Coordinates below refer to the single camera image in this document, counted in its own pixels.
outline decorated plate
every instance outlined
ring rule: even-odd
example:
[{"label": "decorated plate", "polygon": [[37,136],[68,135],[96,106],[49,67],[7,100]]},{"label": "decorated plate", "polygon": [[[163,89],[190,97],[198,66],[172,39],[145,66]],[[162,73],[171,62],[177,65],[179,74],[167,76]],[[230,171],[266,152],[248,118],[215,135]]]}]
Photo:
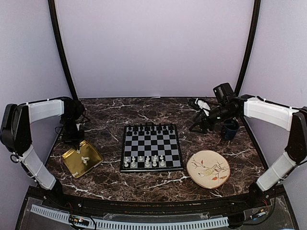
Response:
[{"label": "decorated plate", "polygon": [[227,160],[210,150],[195,153],[187,163],[187,170],[193,181],[210,189],[221,186],[230,176]]}]

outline dark mug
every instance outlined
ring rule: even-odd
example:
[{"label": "dark mug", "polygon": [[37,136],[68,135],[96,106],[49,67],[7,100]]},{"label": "dark mug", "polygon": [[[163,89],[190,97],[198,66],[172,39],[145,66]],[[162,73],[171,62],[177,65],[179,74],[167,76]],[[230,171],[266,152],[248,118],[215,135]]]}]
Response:
[{"label": "dark mug", "polygon": [[221,136],[224,140],[233,140],[238,130],[239,123],[234,119],[227,119],[223,123]]}]

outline gold tray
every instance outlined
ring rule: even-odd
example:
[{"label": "gold tray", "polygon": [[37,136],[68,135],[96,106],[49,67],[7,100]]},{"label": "gold tray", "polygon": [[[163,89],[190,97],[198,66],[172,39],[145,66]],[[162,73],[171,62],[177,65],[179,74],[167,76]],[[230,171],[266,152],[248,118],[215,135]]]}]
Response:
[{"label": "gold tray", "polygon": [[103,157],[88,141],[80,143],[80,153],[75,149],[70,149],[62,155],[62,159],[74,178],[79,178],[92,168],[99,165]]}]

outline marble tabletop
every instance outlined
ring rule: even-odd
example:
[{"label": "marble tabletop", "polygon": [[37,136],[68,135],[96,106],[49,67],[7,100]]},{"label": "marble tabletop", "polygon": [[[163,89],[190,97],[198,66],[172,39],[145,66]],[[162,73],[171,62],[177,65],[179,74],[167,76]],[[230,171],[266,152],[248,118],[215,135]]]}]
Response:
[{"label": "marble tabletop", "polygon": [[[233,141],[221,140],[220,125],[208,134],[190,132],[196,112],[187,102],[188,98],[83,99],[86,115],[91,119],[82,126],[85,139],[103,155],[104,161],[84,176],[74,179],[61,159],[70,147],[58,140],[46,167],[60,180],[64,193],[96,199],[175,202],[247,193],[248,186],[264,173],[264,168],[242,122]],[[184,166],[194,153],[213,150],[229,162],[230,178],[219,188],[205,189],[192,181],[186,169],[120,173],[124,126],[145,122],[176,124]]]}]

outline white wall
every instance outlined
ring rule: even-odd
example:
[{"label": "white wall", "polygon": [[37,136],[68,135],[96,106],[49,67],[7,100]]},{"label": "white wall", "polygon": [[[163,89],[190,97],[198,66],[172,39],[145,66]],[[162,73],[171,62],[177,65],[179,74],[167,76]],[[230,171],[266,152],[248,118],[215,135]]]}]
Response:
[{"label": "white wall", "polygon": [[78,95],[214,96],[235,87],[253,0],[58,0]]},{"label": "white wall", "polygon": [[[48,2],[2,1],[0,7],[0,120],[9,103],[69,96],[52,31]],[[45,161],[57,118],[32,125],[33,145]],[[34,184],[0,143],[1,229],[12,230],[28,185]]]},{"label": "white wall", "polygon": [[[264,0],[255,43],[241,94],[303,107],[307,105],[307,1]],[[249,120],[271,165],[287,145],[281,128]],[[300,229],[307,228],[307,165],[284,182]]]}]

